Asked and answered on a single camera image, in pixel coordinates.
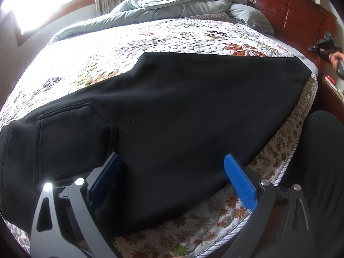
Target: blue textured pad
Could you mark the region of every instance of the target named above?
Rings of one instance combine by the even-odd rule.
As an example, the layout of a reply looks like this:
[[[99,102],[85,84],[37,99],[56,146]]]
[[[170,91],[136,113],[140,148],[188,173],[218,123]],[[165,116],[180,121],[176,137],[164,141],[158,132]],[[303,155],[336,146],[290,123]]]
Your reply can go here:
[[[254,212],[258,206],[256,188],[231,154],[225,156],[223,163],[229,180],[233,184],[244,207]]]

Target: floral quilt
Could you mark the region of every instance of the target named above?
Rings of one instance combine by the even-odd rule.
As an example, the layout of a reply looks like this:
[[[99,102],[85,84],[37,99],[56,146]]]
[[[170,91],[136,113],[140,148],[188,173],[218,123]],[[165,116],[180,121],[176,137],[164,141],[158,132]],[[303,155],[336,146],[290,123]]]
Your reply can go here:
[[[226,14],[172,20],[135,30],[123,26],[93,32],[56,42],[39,53],[5,102],[0,128],[48,102],[129,71],[146,51],[294,56],[272,39],[231,22]],[[317,87],[312,74],[292,114],[250,163],[258,177],[279,183],[295,151]],[[227,185],[179,218],[113,238],[113,244],[125,258],[203,257],[237,234],[249,215],[250,210],[244,208],[233,187]],[[8,227],[29,251],[26,234],[10,223]],[[80,242],[80,246],[87,249],[85,242]]]

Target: hand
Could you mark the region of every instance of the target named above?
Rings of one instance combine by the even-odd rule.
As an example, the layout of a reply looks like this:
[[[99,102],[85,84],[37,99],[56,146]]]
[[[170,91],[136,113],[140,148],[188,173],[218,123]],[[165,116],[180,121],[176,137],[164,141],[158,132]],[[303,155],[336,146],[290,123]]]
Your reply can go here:
[[[339,51],[337,51],[337,52],[335,52],[335,53],[333,53],[333,54],[330,54],[329,57],[330,57],[330,61],[331,61],[331,63],[332,63],[333,69],[334,69],[335,71],[337,71],[337,70],[338,70],[338,65],[339,65],[339,62],[338,62],[338,61],[340,61],[340,60],[343,60],[343,61],[344,61],[344,54],[341,53],[341,52],[339,52]]]

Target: wooden headboard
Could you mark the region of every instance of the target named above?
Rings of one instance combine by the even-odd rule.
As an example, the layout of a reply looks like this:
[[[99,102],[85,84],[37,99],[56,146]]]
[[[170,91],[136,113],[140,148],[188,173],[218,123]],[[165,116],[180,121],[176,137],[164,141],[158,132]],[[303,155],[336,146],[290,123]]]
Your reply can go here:
[[[269,20],[275,37],[296,48],[322,71],[324,62],[308,51],[325,31],[336,31],[336,17],[310,0],[250,0]]]

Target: wooden window frame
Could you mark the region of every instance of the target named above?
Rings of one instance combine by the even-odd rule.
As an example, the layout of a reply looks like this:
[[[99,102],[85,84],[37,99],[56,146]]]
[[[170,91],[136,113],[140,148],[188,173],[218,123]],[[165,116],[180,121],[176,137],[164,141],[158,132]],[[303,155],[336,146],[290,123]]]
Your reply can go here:
[[[34,30],[24,32],[21,34],[20,26],[13,15],[13,25],[14,25],[14,33],[17,39],[18,47],[21,46],[25,41],[27,41],[30,37],[32,37],[35,33],[39,30],[44,28],[45,26],[49,25],[50,23],[62,18],[63,16],[76,11],[77,9],[81,9],[83,7],[95,4],[96,0],[72,0],[64,5],[62,5],[56,12],[54,12],[41,26],[37,27]]]

